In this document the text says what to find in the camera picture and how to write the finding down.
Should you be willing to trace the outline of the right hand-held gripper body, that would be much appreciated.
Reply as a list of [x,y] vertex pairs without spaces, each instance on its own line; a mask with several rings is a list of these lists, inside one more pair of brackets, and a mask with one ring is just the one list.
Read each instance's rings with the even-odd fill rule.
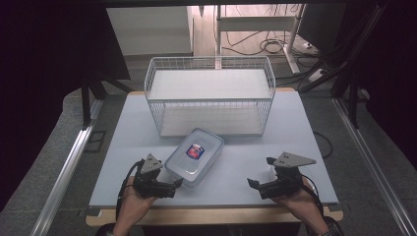
[[285,151],[279,157],[268,157],[267,163],[273,167],[276,177],[273,181],[277,182],[277,187],[270,189],[278,190],[278,197],[282,197],[293,195],[303,184],[299,167],[316,164],[317,161]]

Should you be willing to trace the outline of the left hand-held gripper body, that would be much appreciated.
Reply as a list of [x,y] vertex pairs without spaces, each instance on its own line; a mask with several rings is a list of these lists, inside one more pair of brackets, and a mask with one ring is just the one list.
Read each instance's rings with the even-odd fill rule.
[[161,168],[161,161],[151,153],[139,162],[133,186],[142,198],[162,197],[162,188],[157,181]]

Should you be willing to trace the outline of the clear plastic lidded container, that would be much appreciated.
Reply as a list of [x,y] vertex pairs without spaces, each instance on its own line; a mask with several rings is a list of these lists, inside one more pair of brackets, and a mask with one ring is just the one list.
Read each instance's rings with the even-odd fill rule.
[[188,188],[198,186],[220,156],[223,138],[204,129],[194,129],[165,161],[165,168],[175,180]]

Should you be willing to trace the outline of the white wire shelf rack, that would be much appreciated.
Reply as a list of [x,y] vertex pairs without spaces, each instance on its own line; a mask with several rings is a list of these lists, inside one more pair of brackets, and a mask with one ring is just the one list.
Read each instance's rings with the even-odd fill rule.
[[275,76],[266,56],[155,57],[145,93],[163,137],[187,136],[196,128],[221,136],[260,136]]

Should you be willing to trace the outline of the person's right hand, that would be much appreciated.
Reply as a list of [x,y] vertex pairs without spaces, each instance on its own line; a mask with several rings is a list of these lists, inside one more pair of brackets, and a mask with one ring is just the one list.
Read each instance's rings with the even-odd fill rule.
[[286,207],[297,219],[306,225],[322,217],[321,211],[317,207],[315,199],[305,190],[300,189],[290,197],[276,197],[272,200]]

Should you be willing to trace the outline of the person's left hand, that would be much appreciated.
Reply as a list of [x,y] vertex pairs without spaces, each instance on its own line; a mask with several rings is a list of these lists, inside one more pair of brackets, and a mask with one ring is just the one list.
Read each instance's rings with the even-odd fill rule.
[[114,226],[116,230],[130,230],[148,213],[156,197],[144,199],[132,187],[134,178],[130,177],[122,198],[119,215]]

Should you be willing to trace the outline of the pale blue table mat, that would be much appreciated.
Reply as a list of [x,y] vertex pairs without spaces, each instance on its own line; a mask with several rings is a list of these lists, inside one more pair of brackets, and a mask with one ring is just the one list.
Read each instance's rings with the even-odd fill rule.
[[[162,138],[155,128],[146,98],[137,92],[127,96],[89,204],[114,207],[119,190],[131,166],[153,154],[164,161],[181,143]],[[302,100],[296,91],[275,94],[264,134],[260,137],[226,137],[220,157],[194,188],[183,186],[172,199],[156,202],[159,207],[257,207],[267,206],[252,189],[250,179],[265,183],[271,175],[269,156],[290,152],[315,159],[300,171],[316,184],[325,205],[338,202],[335,190]]]

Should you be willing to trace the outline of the black metal stand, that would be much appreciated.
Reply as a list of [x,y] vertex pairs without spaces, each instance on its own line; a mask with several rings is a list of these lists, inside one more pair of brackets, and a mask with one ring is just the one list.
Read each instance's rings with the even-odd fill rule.
[[110,77],[104,75],[92,76],[86,75],[82,78],[82,107],[83,107],[83,129],[85,130],[92,122],[91,111],[90,111],[90,101],[89,93],[92,92],[93,96],[98,100],[103,100],[106,98],[107,92],[102,84],[102,82],[107,82],[113,85],[116,88],[121,89],[122,91],[129,93],[133,89],[122,84],[121,82],[111,79]]
[[371,10],[364,16],[362,22],[357,26],[357,29],[347,38],[344,48],[341,50],[341,53],[345,53],[342,61],[336,63],[330,71],[320,76],[314,82],[298,89],[299,92],[306,93],[330,79],[336,78],[335,83],[330,89],[330,95],[333,98],[341,98],[349,90],[347,117],[354,128],[358,128],[356,115],[357,92],[359,88],[354,74],[354,67],[386,7],[386,4],[374,4]]

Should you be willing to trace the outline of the white power strip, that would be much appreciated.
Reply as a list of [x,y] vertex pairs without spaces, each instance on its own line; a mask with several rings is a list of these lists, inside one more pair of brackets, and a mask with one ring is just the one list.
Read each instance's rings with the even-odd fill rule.
[[324,69],[318,69],[316,72],[314,72],[309,77],[309,82],[312,83],[312,82],[316,81],[317,79],[319,79],[320,77],[322,77],[325,73],[326,73],[326,71]]

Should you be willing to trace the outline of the white cabinet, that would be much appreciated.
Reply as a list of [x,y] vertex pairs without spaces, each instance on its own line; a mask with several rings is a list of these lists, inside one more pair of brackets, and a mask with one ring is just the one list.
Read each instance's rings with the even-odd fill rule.
[[107,8],[124,56],[192,52],[188,7]]

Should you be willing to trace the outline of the aluminium rail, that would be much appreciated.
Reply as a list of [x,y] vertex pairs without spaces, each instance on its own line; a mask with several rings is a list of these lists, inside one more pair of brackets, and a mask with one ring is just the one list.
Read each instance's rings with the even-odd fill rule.
[[46,236],[58,211],[58,208],[65,196],[72,176],[76,170],[78,162],[88,143],[89,136],[96,123],[98,113],[103,104],[102,100],[96,100],[90,109],[91,121],[77,135],[72,148],[61,168],[61,171],[55,181],[53,188],[45,202],[42,211],[30,233],[30,236]]
[[357,147],[362,159],[365,162],[374,182],[376,183],[387,207],[393,216],[398,228],[403,236],[417,236],[417,227],[412,223],[409,213],[404,207],[398,194],[394,191],[391,184],[388,182],[386,175],[383,173],[380,165],[375,160],[368,144],[362,136],[360,130],[355,128],[348,118],[348,109],[343,104],[340,98],[333,98],[339,116],[345,125],[353,143]]

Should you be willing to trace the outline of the white metal desk frame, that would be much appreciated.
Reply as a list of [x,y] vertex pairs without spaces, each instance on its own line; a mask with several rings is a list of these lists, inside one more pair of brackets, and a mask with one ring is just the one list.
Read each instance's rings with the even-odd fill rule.
[[305,4],[301,4],[294,16],[270,16],[270,17],[222,17],[221,6],[216,6],[215,55],[221,55],[221,33],[223,31],[289,31],[289,41],[283,46],[283,53],[293,75],[299,75],[300,70],[294,59],[292,48],[297,35]]

